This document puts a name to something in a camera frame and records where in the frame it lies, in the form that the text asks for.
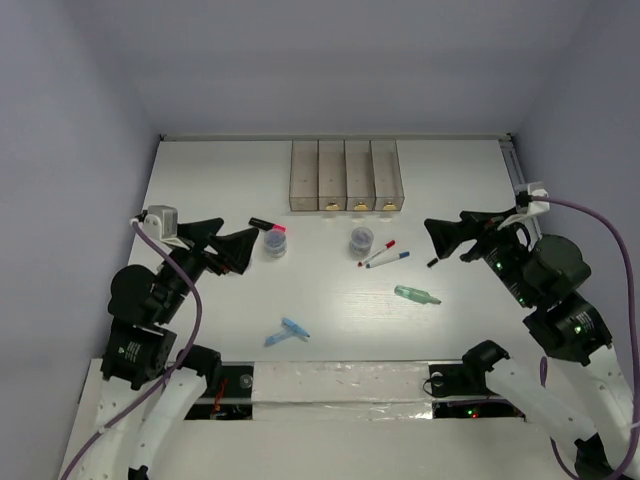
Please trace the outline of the pink black highlighter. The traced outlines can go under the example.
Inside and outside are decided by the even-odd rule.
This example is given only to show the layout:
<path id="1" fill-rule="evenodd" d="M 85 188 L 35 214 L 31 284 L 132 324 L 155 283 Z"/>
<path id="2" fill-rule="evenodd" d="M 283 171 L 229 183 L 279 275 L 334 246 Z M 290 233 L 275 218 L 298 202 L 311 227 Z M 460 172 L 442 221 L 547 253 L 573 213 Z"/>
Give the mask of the pink black highlighter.
<path id="1" fill-rule="evenodd" d="M 280 225 L 280 224 L 269 222 L 269 221 L 266 221 L 266 220 L 262 220 L 262 219 L 259 219 L 259 218 L 256 218 L 256 217 L 251 217 L 249 222 L 248 222 L 248 224 L 251 227 L 258 228 L 259 230 L 264 231 L 264 232 L 268 232 L 268 231 L 271 231 L 271 230 L 276 230 L 276 231 L 280 231 L 280 232 L 285 232 L 286 231 L 286 228 L 284 226 Z"/>

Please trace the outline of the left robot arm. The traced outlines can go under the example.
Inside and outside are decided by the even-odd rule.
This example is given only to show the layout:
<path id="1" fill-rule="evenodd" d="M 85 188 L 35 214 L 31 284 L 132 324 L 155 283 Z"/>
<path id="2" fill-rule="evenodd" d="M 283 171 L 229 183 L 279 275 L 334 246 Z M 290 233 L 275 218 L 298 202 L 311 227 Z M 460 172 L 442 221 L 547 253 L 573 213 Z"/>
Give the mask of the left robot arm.
<path id="1" fill-rule="evenodd" d="M 223 219 L 181 223 L 175 208 L 150 206 L 130 221 L 162 262 L 119 270 L 110 285 L 112 317 L 101 357 L 94 432 L 61 473 L 64 479 L 153 479 L 187 413 L 221 383 L 218 351 L 196 342 L 205 272 L 241 275 L 259 235 L 222 236 Z"/>

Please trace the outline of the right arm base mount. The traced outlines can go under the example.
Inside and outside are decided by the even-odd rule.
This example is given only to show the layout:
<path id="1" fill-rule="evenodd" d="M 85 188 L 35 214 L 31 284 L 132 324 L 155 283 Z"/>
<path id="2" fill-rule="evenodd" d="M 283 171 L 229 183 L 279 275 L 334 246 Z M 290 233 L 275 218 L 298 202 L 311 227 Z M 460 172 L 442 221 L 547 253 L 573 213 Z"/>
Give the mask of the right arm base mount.
<path id="1" fill-rule="evenodd" d="M 524 419 L 520 410 L 490 391 L 462 363 L 430 364 L 422 388 L 432 399 L 435 419 Z"/>

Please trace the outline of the clear four-compartment organizer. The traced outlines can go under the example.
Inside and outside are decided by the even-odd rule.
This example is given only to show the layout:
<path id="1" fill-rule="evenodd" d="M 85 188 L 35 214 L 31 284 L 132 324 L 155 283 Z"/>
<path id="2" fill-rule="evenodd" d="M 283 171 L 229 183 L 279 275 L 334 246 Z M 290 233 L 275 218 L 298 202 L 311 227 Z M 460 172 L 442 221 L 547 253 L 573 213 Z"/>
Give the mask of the clear four-compartment organizer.
<path id="1" fill-rule="evenodd" d="M 291 143 L 291 211 L 398 212 L 404 201 L 394 139 L 302 139 Z"/>

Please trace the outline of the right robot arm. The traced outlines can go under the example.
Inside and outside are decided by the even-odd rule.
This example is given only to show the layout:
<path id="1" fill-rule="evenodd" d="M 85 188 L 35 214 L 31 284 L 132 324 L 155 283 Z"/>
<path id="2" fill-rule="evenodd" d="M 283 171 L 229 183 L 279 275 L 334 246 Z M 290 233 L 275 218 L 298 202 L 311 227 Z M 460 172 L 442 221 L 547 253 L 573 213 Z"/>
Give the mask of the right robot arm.
<path id="1" fill-rule="evenodd" d="M 553 451 L 572 460 L 575 478 L 636 479 L 639 382 L 625 380 L 604 318 L 578 292 L 591 275 L 578 246 L 558 235 L 533 241 L 527 233 L 526 221 L 548 209 L 535 198 L 528 207 L 463 211 L 456 222 L 427 219 L 424 226 L 438 260 L 472 242 L 461 261 L 483 260 L 518 304 L 530 309 L 523 323 L 545 353 L 540 373 L 554 363 L 586 412 L 564 404 L 492 340 L 472 347 L 457 363 L 431 368 L 423 389 L 435 398 L 500 396 L 545 430 Z"/>

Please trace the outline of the red cap whiteboard marker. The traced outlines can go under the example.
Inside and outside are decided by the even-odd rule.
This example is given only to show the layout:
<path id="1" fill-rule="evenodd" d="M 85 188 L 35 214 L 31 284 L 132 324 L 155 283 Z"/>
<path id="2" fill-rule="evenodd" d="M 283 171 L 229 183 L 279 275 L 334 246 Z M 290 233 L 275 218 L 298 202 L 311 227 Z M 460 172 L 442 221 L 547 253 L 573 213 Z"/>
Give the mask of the red cap whiteboard marker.
<path id="1" fill-rule="evenodd" d="M 375 252 L 371 253 L 368 257 L 366 257 L 365 259 L 361 260 L 358 262 L 357 266 L 358 267 L 363 267 L 366 264 L 368 264 L 369 262 L 371 262 L 372 260 L 376 259 L 377 257 L 379 257 L 381 254 L 383 254 L 384 252 L 386 252 L 387 250 L 389 250 L 390 248 L 392 248 L 394 245 L 396 244 L 395 240 L 391 240 L 389 242 L 387 242 L 386 244 L 384 244 L 380 249 L 376 250 Z"/>

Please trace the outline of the blue cap whiteboard marker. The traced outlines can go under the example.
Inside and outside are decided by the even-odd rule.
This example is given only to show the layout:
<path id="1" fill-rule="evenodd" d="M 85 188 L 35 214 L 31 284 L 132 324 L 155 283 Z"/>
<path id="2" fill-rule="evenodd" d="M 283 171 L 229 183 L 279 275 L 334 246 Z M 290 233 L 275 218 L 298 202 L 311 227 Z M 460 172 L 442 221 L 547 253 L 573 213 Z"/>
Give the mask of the blue cap whiteboard marker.
<path id="1" fill-rule="evenodd" d="M 371 262 L 368 262 L 365 265 L 366 269 L 373 269 L 373 268 L 377 268 L 383 265 L 387 265 L 399 260 L 403 260 L 405 258 L 408 258 L 410 256 L 410 252 L 409 251 L 405 251 L 405 252 L 401 252 L 397 255 L 394 256 L 389 256 L 388 258 L 382 258 L 382 259 L 375 259 L 372 260 Z"/>

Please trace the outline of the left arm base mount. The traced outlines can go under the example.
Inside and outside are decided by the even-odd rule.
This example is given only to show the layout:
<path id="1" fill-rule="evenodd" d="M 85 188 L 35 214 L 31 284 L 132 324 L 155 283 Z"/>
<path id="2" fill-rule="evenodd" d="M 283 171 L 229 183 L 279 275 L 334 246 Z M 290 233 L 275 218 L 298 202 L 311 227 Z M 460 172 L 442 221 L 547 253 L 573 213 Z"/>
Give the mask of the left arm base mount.
<path id="1" fill-rule="evenodd" d="M 252 363 L 223 364 L 218 383 L 205 391 L 186 414 L 186 420 L 251 420 Z"/>

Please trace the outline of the green transparent utility knife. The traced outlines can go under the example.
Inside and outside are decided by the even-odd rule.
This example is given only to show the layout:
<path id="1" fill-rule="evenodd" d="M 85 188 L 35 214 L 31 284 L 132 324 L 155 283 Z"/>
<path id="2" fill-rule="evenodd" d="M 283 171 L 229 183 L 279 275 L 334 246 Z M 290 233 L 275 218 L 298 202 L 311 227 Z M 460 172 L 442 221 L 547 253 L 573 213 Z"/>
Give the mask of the green transparent utility knife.
<path id="1" fill-rule="evenodd" d="M 404 299 L 407 299 L 415 303 L 419 303 L 421 305 L 426 305 L 426 304 L 440 305 L 441 304 L 441 301 L 438 298 L 430 295 L 428 292 L 420 289 L 415 289 L 412 287 L 397 285 L 394 288 L 394 293 L 399 297 L 402 297 Z"/>

